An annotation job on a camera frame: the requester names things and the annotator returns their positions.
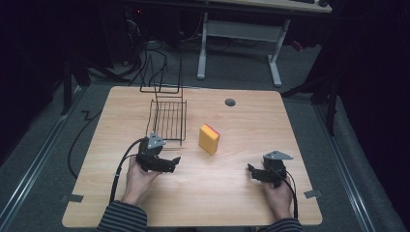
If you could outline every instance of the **person's left hand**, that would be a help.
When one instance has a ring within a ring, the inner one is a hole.
[[[154,179],[160,174],[158,171],[145,172],[135,159],[130,159],[127,173],[127,188],[121,202],[136,206],[139,200],[147,193]]]

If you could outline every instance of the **striped sleeve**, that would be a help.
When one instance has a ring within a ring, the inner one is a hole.
[[[296,218],[284,218],[278,220],[274,224],[270,225],[267,232],[300,232],[304,231],[301,223]]]
[[[147,214],[139,207],[114,201],[109,204],[102,216],[97,232],[145,232]]]

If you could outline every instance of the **orange sponge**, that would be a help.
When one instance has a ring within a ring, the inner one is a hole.
[[[218,148],[220,142],[220,134],[207,124],[203,125],[199,130],[198,145],[205,150],[209,155],[213,155]]]

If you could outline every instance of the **human hand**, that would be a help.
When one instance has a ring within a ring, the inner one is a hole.
[[[286,177],[286,181],[290,182],[289,176]],[[262,186],[265,189],[266,198],[274,212],[275,219],[292,218],[290,215],[290,203],[292,203],[293,196],[289,186],[284,181],[277,188],[274,188],[272,183],[266,182],[262,182]]]
[[[136,206],[139,200],[147,193],[154,179],[160,174],[158,171],[145,172],[135,159],[130,159],[127,173],[127,188],[121,202]]]

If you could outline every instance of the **dark background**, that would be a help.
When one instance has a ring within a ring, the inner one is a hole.
[[[338,94],[366,157],[395,209],[405,217],[409,209],[406,189],[410,151],[410,7],[399,1],[332,1],[334,15],[363,20],[332,24],[295,19],[286,44],[323,48],[307,81],[323,76],[340,77]],[[150,13],[150,32],[178,45],[180,30],[189,34],[198,14],[172,11]],[[172,22],[164,28],[162,21]],[[0,155],[3,163],[31,120],[52,101],[52,93],[64,76],[68,48],[81,52],[104,67],[127,60],[119,57],[115,42],[106,36],[107,26],[94,4],[71,1],[9,1],[0,5]],[[129,47],[120,47],[129,51]]]

